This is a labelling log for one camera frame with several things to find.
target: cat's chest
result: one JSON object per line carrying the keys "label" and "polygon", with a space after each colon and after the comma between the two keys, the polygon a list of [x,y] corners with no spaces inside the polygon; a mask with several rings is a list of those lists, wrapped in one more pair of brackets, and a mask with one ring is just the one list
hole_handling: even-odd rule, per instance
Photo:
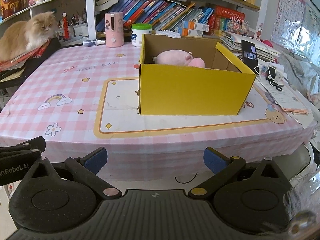
{"label": "cat's chest", "polygon": [[45,44],[47,41],[47,38],[44,37],[32,37],[30,36],[28,39],[28,44],[26,47],[26,50],[33,50],[36,48],[39,48],[40,46],[42,46],[43,44]]}

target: cat's face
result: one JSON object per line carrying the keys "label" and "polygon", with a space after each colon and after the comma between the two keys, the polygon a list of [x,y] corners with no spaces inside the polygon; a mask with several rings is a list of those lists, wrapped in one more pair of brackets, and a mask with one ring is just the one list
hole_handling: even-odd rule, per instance
{"label": "cat's face", "polygon": [[58,29],[53,12],[40,13],[31,19],[32,32],[39,36],[53,38]]}

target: tablecloth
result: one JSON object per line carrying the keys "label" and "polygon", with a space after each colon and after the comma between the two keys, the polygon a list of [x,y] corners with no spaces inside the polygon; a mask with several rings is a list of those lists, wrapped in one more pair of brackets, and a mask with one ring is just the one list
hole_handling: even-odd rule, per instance
{"label": "tablecloth", "polygon": [[51,162],[105,147],[98,175],[128,181],[207,171],[206,147],[250,162],[291,154],[311,137],[315,124],[303,129],[257,87],[238,116],[140,116],[139,56],[130,43],[60,49],[1,112],[1,146],[43,136]]}

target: cloud print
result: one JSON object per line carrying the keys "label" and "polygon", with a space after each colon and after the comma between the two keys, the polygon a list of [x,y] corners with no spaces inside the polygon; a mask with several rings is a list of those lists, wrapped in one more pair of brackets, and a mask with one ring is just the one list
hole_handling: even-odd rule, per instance
{"label": "cloud print", "polygon": [[50,103],[42,103],[41,106],[38,107],[38,110],[42,110],[42,109],[46,109],[46,108],[49,108],[51,106]]}
{"label": "cloud print", "polygon": [[64,105],[64,104],[69,104],[72,102],[72,99],[71,98],[61,98],[58,102],[57,102],[57,106],[61,106],[61,105]]}

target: blue gripper pad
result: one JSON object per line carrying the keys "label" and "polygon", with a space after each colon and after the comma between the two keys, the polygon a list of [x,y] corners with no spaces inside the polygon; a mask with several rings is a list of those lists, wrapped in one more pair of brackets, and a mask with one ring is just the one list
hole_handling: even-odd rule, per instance
{"label": "blue gripper pad", "polygon": [[108,160],[108,153],[104,147],[100,147],[95,151],[89,153],[87,156],[81,158],[80,164],[93,174],[97,174]]}
{"label": "blue gripper pad", "polygon": [[230,159],[218,151],[208,147],[203,153],[204,164],[214,173],[217,174],[230,164]]}

